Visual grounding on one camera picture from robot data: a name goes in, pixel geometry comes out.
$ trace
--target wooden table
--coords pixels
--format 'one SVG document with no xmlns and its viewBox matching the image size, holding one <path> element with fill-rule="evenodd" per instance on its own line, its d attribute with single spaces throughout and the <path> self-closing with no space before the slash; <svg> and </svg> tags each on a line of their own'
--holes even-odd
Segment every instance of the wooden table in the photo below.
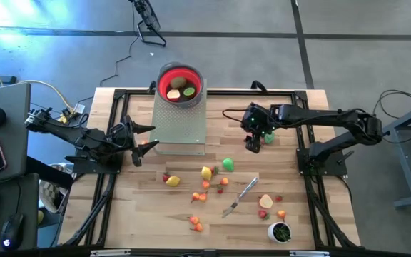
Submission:
<svg viewBox="0 0 411 257">
<path fill-rule="evenodd" d="M 114 89 L 97 88 L 89 128 L 107 129 Z M 311 109 L 328 109 L 323 90 L 307 90 Z M 298 142 L 295 129 L 278 129 L 271 145 L 263 146 L 259 154 L 245 149 L 245 132 L 239 123 L 222 116 L 227 108 L 244 109 L 251 101 L 264 107 L 270 104 L 291 104 L 284 96 L 208 96 L 207 140 L 205 156 L 166 156 L 150 151 L 142 160 L 142 167 L 131 163 L 126 155 L 117 176 L 106 240 L 107 248 L 215 248 L 215 249 L 314 249 L 312 228 L 303 177 L 298 174 L 295 150 Z M 151 124 L 153 96 L 132 96 L 128 113 L 138 124 Z M 231 114 L 240 119 L 242 113 Z M 335 136 L 331 127 L 314 126 L 317 141 Z M 148 133 L 139 135 L 138 141 L 148 139 Z M 203 166 L 221 165 L 232 158 L 235 171 L 217 175 L 211 184 L 222 177 L 229 178 L 223 194 L 208 190 L 205 203 L 190 203 L 191 194 L 201 192 Z M 165 171 L 181 178 L 178 187 L 164 184 Z M 72 187 L 59 243 L 67 241 L 88 215 L 96 183 L 95 175 L 83 176 Z M 229 207 L 238 194 L 254 178 L 260 180 L 238 207 L 226 218 L 223 210 Z M 359 244 L 355 219 L 346 187 L 335 177 L 324 177 L 330 213 L 349 239 Z M 264 193 L 272 197 L 283 196 L 274 203 L 267 221 L 258 218 L 258 197 Z M 286 244 L 269 240 L 268 226 L 280 219 L 276 212 L 285 210 L 286 222 L 293 230 L 293 239 Z M 190 230 L 189 216 L 198 216 L 204 231 Z M 323 220 L 318 219 L 323 242 L 326 242 Z M 101 227 L 98 217 L 95 238 Z"/>
</svg>

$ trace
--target gray floor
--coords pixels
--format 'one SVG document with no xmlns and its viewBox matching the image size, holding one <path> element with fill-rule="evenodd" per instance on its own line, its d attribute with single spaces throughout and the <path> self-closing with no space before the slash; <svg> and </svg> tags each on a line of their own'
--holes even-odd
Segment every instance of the gray floor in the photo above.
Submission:
<svg viewBox="0 0 411 257">
<path fill-rule="evenodd" d="M 289 0 L 152 0 L 162 31 L 295 33 Z M 298 0 L 305 33 L 411 34 L 411 1 Z M 133 28 L 126 0 L 0 0 L 0 26 L 125 30 Z M 159 68 L 183 61 L 198 68 L 213 87 L 305 89 L 297 39 L 169 37 L 165 49 L 133 46 L 133 57 L 118 65 L 120 76 L 103 86 L 148 86 Z M 133 37 L 0 35 L 0 74 L 56 85 L 71 103 L 92 96 L 113 74 Z M 411 92 L 411 41 L 307 40 L 316 89 L 325 89 L 332 109 L 372 111 L 385 89 Z M 60 110 L 52 91 L 35 85 L 32 101 Z M 403 96 L 385 99 L 388 111 L 411 109 Z M 391 118 L 378 112 L 384 124 Z M 411 207 L 392 202 L 409 196 L 394 147 L 388 143 L 353 148 L 347 160 L 357 228 L 363 246 L 411 253 Z M 46 163 L 73 152 L 51 136 L 30 133 L 29 154 Z M 51 238 L 40 235 L 43 246 Z"/>
</svg>

